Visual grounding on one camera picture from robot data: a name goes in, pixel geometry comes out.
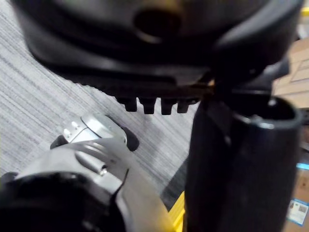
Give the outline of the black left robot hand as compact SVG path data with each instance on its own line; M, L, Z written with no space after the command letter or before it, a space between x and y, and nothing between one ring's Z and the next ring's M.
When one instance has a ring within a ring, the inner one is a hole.
M272 95L289 72L301 0L14 0L34 58L135 112L196 112L188 231L280 232L302 114Z

